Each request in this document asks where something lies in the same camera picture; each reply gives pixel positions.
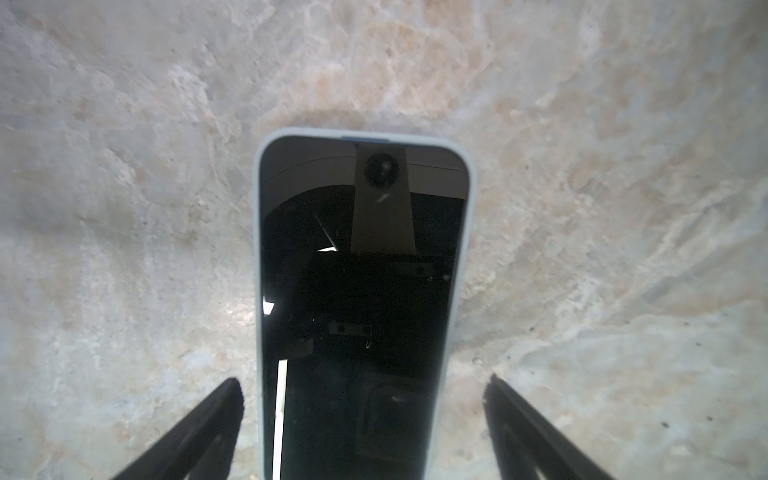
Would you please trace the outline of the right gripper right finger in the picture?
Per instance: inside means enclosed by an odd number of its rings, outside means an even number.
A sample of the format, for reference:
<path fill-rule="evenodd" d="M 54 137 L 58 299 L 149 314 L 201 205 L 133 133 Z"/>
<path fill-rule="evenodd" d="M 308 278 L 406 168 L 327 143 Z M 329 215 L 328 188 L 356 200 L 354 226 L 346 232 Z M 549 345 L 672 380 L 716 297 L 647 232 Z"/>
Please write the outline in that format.
<path fill-rule="evenodd" d="M 485 387 L 483 404 L 503 479 L 612 479 L 496 375 Z"/>

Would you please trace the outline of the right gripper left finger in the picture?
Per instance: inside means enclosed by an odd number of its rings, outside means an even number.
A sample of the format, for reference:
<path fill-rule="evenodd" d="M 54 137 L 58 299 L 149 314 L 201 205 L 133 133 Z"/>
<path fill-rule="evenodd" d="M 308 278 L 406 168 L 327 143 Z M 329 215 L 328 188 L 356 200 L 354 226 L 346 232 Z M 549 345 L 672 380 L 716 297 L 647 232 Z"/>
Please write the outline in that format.
<path fill-rule="evenodd" d="M 225 480 L 231 470 L 243 414 L 240 382 L 228 378 L 114 478 Z"/>

